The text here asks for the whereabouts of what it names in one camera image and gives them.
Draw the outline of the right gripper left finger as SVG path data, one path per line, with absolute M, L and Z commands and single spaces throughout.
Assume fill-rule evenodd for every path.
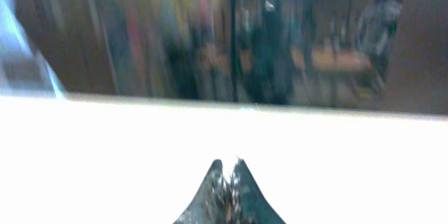
M 230 201 L 229 183 L 223 175 L 223 163 L 214 160 L 191 203 L 174 224 L 225 224 Z

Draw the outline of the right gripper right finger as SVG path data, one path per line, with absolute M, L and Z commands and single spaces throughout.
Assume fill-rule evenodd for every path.
M 231 175 L 231 223 L 285 224 L 270 206 L 243 159 L 239 159 Z

